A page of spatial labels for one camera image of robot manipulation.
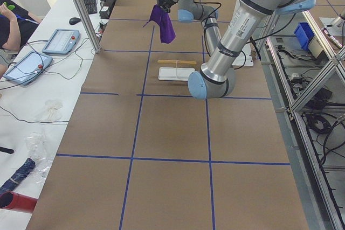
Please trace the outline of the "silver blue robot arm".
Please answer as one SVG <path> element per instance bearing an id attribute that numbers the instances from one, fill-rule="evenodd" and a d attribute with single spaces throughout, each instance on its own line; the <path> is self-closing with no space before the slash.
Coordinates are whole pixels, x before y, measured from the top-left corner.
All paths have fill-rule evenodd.
<path id="1" fill-rule="evenodd" d="M 234 89 L 235 73 L 232 67 L 236 57 L 252 36 L 259 23 L 273 13 L 298 13 L 313 8 L 316 0 L 237 0 L 232 20 L 224 33 L 219 33 L 217 12 L 213 7 L 194 0 L 157 0 L 164 12 L 178 5 L 178 20 L 190 23 L 198 20 L 203 26 L 210 59 L 199 71 L 188 78 L 188 89 L 196 99 L 220 98 Z"/>

